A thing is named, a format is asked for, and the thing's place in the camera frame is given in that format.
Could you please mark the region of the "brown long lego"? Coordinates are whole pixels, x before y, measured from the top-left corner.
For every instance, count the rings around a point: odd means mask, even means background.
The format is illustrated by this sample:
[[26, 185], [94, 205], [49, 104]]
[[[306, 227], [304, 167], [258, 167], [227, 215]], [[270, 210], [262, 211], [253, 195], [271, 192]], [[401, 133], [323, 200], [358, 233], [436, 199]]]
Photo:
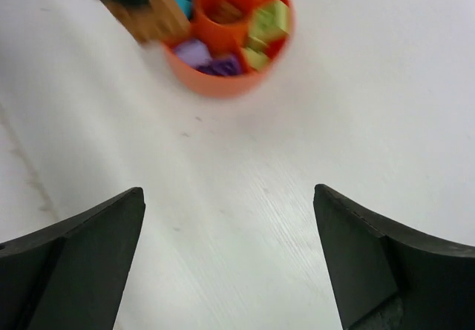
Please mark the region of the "brown long lego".
[[191, 31], [191, 23], [175, 0], [148, 0], [132, 7], [114, 0], [101, 0], [114, 18], [140, 44], [178, 42]]
[[243, 12], [230, 1], [220, 0], [210, 12], [209, 17], [218, 24], [233, 24], [243, 18]]

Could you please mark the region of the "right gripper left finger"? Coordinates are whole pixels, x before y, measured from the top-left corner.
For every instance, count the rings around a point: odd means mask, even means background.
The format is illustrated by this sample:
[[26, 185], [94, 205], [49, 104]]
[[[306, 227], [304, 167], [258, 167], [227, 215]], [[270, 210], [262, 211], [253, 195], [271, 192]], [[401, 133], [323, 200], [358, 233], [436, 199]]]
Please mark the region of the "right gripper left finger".
[[145, 214], [141, 188], [1, 244], [2, 329], [112, 329]]

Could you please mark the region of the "purple small lego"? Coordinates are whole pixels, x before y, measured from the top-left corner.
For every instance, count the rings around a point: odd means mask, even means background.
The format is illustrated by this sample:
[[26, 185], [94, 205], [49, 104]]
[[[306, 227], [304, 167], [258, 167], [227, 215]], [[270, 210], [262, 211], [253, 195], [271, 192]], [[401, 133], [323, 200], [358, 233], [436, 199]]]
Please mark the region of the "purple small lego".
[[212, 59], [211, 61], [196, 67], [201, 73], [213, 76], [238, 76], [243, 70], [235, 55], [228, 55]]

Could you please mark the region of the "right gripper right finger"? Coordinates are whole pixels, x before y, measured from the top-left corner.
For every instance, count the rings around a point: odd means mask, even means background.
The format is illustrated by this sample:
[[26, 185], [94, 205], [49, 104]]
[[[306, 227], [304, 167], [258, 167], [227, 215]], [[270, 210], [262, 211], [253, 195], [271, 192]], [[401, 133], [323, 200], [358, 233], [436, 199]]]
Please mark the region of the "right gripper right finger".
[[474, 247], [417, 231], [324, 184], [313, 206], [343, 329], [474, 328]]

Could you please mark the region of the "light green lego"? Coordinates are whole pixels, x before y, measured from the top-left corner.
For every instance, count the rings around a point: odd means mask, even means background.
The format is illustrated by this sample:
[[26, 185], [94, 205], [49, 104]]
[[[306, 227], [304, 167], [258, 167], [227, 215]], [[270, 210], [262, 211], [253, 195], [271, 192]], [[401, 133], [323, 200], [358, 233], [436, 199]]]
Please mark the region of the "light green lego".
[[281, 0], [270, 0], [254, 11], [249, 36], [269, 43], [285, 37], [289, 29], [289, 7]]
[[249, 36], [241, 48], [241, 52], [248, 66], [253, 70], [260, 71], [269, 63], [267, 54], [268, 48], [269, 43], [262, 39]]

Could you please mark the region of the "purple curved lego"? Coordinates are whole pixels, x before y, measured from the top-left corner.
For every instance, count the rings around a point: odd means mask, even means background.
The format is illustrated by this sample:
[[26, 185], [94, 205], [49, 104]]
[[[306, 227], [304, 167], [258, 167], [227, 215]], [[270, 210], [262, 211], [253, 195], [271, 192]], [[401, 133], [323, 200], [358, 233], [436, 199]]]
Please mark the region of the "purple curved lego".
[[177, 45], [173, 51], [182, 62], [190, 67], [206, 65], [212, 60], [208, 47], [198, 39], [189, 39]]

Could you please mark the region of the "cyan square lego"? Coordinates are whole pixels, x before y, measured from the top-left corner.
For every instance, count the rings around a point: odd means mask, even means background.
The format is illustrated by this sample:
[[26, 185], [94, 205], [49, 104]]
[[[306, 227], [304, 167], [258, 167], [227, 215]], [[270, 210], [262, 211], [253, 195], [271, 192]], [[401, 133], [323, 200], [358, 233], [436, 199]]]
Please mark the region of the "cyan square lego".
[[193, 13], [193, 5], [189, 0], [175, 0], [179, 8], [183, 11], [188, 20], [191, 19]]

